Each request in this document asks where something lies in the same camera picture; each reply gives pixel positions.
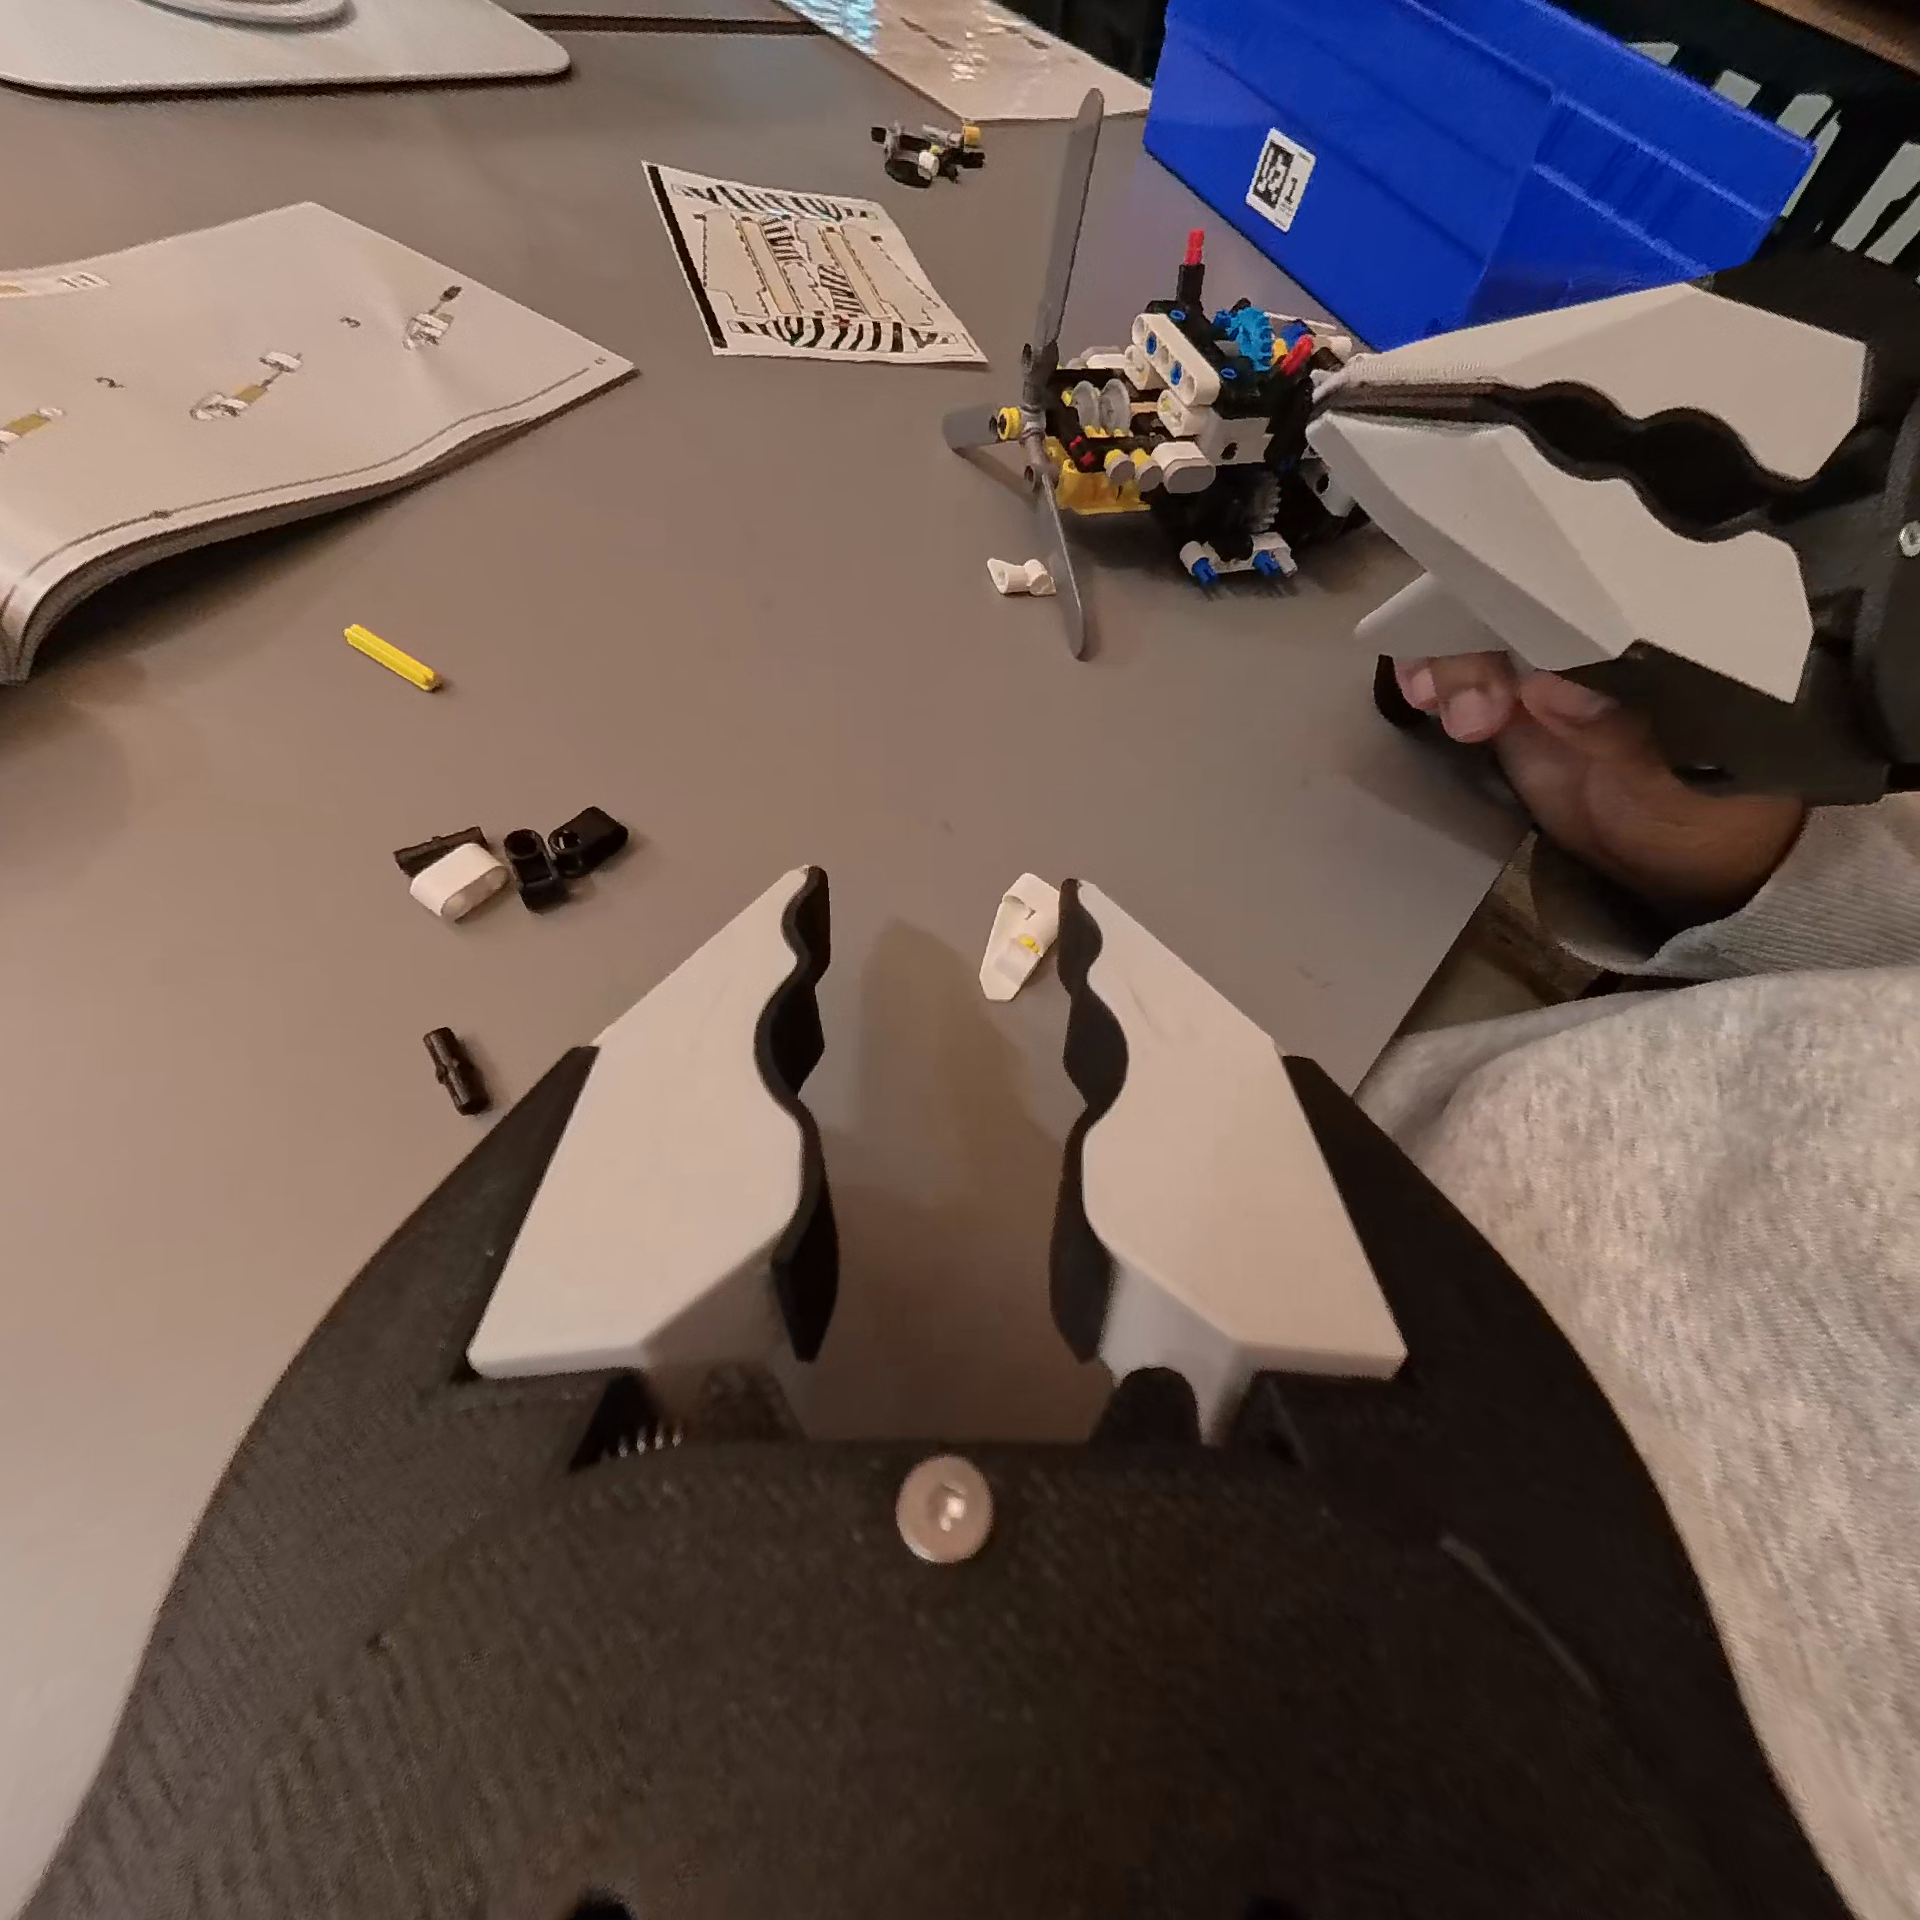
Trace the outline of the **zebra sticker sheet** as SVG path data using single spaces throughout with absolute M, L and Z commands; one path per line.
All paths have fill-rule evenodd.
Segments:
M 643 167 L 713 357 L 986 367 L 897 223 L 867 199 Z

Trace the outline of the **lego helicopter model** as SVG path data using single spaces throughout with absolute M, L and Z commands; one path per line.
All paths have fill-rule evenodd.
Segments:
M 1188 233 L 1171 294 L 1132 318 L 1121 350 L 1060 357 L 1101 124 L 1105 102 L 1089 88 L 1068 130 L 1018 397 L 945 419 L 958 455 L 996 444 L 1018 455 L 1074 661 L 1089 651 L 1089 617 L 1068 553 L 1071 520 L 1157 527 L 1203 588 L 1236 576 L 1287 581 L 1302 544 L 1369 522 L 1309 449 L 1315 380 L 1346 369 L 1350 336 L 1252 300 L 1212 306 L 1203 230 Z

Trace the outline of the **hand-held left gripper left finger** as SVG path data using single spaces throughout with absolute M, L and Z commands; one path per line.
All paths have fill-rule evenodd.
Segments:
M 817 1360 L 840 1282 L 818 1123 L 829 874 L 792 870 L 594 1039 L 467 1365 Z

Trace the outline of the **small lego subassembly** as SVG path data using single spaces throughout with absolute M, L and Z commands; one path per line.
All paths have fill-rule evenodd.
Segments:
M 986 163 L 981 124 L 925 124 L 921 130 L 874 124 L 867 137 L 883 149 L 885 177 L 914 190 L 926 190 L 937 178 L 959 178 Z

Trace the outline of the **white lego steering arm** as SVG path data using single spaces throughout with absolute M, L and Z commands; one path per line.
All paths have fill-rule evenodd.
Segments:
M 989 1002 L 1009 1002 L 1043 965 L 1060 930 L 1060 891 L 1043 874 L 1018 874 L 1000 899 L 989 939 L 981 961 L 981 993 Z M 1034 935 L 1043 956 L 1023 953 L 1014 935 Z

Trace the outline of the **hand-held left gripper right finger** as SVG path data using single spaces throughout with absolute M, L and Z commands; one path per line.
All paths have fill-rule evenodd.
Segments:
M 1085 879 L 1056 961 L 1085 1105 L 1052 1217 L 1068 1353 L 1168 1378 L 1205 1443 L 1262 1373 L 1392 1378 L 1405 1331 L 1272 1035 Z

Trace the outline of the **person's right forearm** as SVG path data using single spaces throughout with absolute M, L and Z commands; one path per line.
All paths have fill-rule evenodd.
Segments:
M 1742 907 L 1675 930 L 1549 842 L 1527 884 L 1539 924 L 1601 972 L 1705 984 L 1918 965 L 1918 794 L 1811 810 Z

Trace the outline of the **printed white paper sheet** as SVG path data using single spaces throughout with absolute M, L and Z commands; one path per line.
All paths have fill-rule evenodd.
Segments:
M 1001 3 L 779 3 L 972 124 L 1071 120 L 1089 88 L 1143 116 L 1148 88 Z

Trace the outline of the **person's right hand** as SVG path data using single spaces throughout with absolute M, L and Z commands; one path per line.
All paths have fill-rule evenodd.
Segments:
M 1677 781 L 1643 714 L 1506 654 L 1396 661 L 1396 693 L 1465 748 L 1493 748 L 1533 829 L 1672 924 L 1722 922 L 1806 829 L 1782 796 Z

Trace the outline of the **lego instruction booklet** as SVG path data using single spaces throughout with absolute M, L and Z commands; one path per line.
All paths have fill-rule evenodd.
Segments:
M 3 682 L 96 592 L 327 515 L 630 380 L 327 206 L 3 271 Z

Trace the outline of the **silver laptop stand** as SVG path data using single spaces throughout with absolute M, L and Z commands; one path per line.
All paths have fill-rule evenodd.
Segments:
M 140 97 L 546 81 L 567 51 L 501 3 L 3 3 L 3 81 Z

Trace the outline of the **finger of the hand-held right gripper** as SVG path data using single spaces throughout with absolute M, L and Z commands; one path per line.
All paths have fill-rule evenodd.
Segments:
M 1512 424 L 1661 501 L 1774 501 L 1811 485 L 1873 406 L 1857 336 L 1680 280 L 1354 357 L 1309 448 L 1335 464 L 1365 424 Z
M 1309 448 L 1425 571 L 1359 620 L 1372 654 L 1572 671 L 1650 644 L 1797 703 L 1811 609 L 1782 538 L 1686 538 L 1625 479 L 1572 478 L 1515 424 L 1333 413 Z

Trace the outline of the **blue plastic bin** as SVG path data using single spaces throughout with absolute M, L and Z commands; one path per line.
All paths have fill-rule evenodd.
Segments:
M 1555 3 L 1168 3 L 1143 147 L 1376 350 L 1738 268 L 1816 161 Z

